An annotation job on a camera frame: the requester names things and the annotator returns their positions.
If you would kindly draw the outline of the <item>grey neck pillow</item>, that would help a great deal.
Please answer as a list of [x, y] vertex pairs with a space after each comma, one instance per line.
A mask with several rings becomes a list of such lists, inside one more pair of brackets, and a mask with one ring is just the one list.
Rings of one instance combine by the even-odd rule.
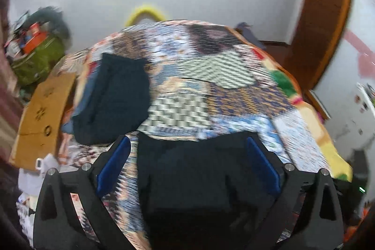
[[29, 15], [21, 25], [22, 30], [27, 30], [34, 23], [39, 25], [48, 24], [48, 32], [55, 34], [62, 40], [70, 40], [71, 33], [69, 27], [62, 18], [62, 12], [57, 11], [54, 7], [41, 7], [33, 14]]

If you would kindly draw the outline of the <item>wooden lap desk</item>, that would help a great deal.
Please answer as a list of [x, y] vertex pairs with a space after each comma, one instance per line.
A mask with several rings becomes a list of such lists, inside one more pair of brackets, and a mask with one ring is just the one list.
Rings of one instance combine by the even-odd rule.
[[12, 153], [16, 167], [36, 171], [38, 159], [48, 154], [57, 156], [62, 141], [60, 126], [75, 82], [75, 73], [65, 73], [49, 77], [37, 86], [20, 122]]

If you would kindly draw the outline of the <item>white appliance with stickers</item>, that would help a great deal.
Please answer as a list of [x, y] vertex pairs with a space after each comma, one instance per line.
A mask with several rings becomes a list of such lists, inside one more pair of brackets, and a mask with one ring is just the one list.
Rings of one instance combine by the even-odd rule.
[[359, 82], [356, 84], [355, 103], [358, 124], [374, 128], [374, 105], [365, 86]]

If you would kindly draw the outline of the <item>patchwork patterned bedspread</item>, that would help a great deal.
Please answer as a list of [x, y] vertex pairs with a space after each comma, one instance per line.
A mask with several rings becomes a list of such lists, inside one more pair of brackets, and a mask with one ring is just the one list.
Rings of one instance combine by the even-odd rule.
[[[158, 140], [197, 142], [249, 131], [283, 163], [311, 173], [327, 169], [336, 188], [336, 174], [301, 112], [277, 84], [265, 54], [222, 25], [182, 20], [134, 25], [82, 55], [66, 58], [58, 73], [47, 77], [76, 74], [60, 127], [78, 105], [87, 77], [99, 70], [104, 53], [147, 60], [151, 94], [148, 118], [135, 131], [123, 135], [130, 139], [131, 152], [113, 190], [102, 198], [111, 218], [131, 242], [131, 249], [152, 249], [137, 184], [140, 133]], [[60, 173], [75, 171], [87, 162], [93, 164], [118, 139], [82, 145], [74, 133], [61, 133], [55, 157]], [[71, 199], [85, 235], [97, 241], [78, 194], [72, 194]]]

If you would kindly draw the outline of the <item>grey bag on nightstand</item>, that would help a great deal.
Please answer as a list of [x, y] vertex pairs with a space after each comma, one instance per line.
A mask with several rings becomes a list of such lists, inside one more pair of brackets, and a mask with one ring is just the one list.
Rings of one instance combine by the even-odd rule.
[[258, 48], [265, 50], [265, 45], [258, 40], [256, 36], [254, 36], [253, 32], [251, 31], [250, 25], [246, 22], [241, 22], [235, 27], [235, 31], [240, 33], [248, 42], [257, 46]]

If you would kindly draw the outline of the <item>white crumpled garment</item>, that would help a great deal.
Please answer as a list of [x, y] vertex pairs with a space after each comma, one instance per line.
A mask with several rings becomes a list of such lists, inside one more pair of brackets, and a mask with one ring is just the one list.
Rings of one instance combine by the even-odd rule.
[[60, 169], [58, 161], [50, 153], [44, 159], [36, 159], [33, 171], [20, 168], [18, 188], [27, 195], [38, 197], [43, 184], [43, 180], [50, 168]]

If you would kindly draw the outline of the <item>brown wooden door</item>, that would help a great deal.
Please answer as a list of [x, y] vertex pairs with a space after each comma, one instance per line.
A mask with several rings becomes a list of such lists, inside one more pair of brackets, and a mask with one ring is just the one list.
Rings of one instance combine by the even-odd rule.
[[304, 0], [284, 68], [303, 93], [320, 80], [341, 39], [351, 0]]

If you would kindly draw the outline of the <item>black pants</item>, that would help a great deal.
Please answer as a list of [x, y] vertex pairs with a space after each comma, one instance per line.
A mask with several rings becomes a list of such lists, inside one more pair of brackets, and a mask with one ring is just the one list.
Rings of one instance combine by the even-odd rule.
[[274, 203], [254, 171], [243, 131], [207, 140], [140, 133], [139, 202], [152, 249], [245, 249]]

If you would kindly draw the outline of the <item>folded dark teal garment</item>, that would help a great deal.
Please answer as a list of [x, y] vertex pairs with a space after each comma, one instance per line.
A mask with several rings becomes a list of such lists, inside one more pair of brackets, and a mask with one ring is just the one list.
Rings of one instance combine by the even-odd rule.
[[135, 131], [151, 104], [147, 60], [104, 53], [85, 108], [73, 117], [75, 140], [82, 145], [111, 143]]

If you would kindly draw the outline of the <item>orange box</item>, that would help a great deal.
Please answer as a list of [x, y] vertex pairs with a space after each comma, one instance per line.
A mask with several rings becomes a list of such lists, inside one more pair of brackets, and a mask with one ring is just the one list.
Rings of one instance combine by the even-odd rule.
[[41, 25], [39, 25], [38, 22], [33, 23], [29, 30], [31, 37], [23, 47], [23, 53], [26, 55], [36, 49], [48, 36], [48, 33], [41, 29]]

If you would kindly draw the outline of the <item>yellow curved headboard cushion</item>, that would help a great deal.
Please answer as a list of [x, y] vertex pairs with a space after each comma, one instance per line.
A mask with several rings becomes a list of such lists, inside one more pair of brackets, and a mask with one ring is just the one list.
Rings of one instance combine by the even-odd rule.
[[167, 19], [166, 15], [158, 10], [157, 7], [151, 6], [149, 4], [143, 4], [136, 7], [125, 21], [125, 27], [131, 27], [136, 25], [139, 21], [143, 19], [153, 20], [154, 22], [163, 22]]

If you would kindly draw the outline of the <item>folded blue jeans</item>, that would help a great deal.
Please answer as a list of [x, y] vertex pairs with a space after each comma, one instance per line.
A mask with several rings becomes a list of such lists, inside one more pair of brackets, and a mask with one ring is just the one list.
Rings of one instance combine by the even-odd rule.
[[94, 90], [95, 81], [98, 76], [98, 71], [93, 71], [86, 79], [83, 94], [80, 97], [78, 105], [74, 108], [72, 115], [66, 123], [63, 123], [61, 130], [63, 133], [74, 133], [74, 118], [77, 117], [87, 106], [89, 98]]

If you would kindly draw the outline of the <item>green fabric storage basket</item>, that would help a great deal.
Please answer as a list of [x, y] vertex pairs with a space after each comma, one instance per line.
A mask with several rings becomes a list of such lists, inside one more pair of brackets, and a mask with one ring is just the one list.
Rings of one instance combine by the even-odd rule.
[[62, 40], [57, 36], [48, 36], [31, 53], [11, 64], [19, 86], [43, 82], [64, 55], [65, 46]]

